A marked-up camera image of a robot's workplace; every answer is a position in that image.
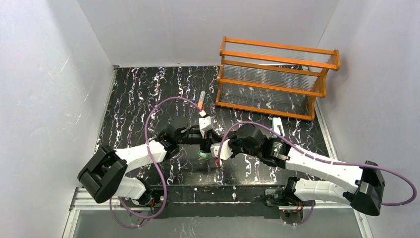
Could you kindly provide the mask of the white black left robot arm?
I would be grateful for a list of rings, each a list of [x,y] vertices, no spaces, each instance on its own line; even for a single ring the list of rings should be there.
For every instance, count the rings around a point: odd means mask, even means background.
[[[98,204],[113,196],[145,204],[152,198],[152,188],[142,178],[127,177],[128,172],[172,158],[179,152],[180,145],[199,145],[200,151],[210,153],[211,146],[221,140],[222,136],[211,127],[201,130],[199,125],[170,123],[149,144],[125,149],[101,146],[77,179]]]

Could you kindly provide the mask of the green headed key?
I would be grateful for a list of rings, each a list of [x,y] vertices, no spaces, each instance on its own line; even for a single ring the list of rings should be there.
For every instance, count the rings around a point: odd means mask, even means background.
[[[199,160],[208,160],[212,157],[211,153],[205,153],[203,151],[198,151]]]

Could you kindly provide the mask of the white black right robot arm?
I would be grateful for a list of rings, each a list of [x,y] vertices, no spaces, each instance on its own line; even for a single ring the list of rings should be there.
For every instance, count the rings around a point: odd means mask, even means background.
[[[284,198],[333,201],[348,204],[366,215],[380,214],[385,181],[375,162],[367,160],[364,164],[349,166],[280,137],[267,137],[252,124],[245,124],[229,134],[223,142],[220,158],[226,160],[239,153],[257,157],[271,167],[319,178],[318,181],[290,178],[282,192]]]

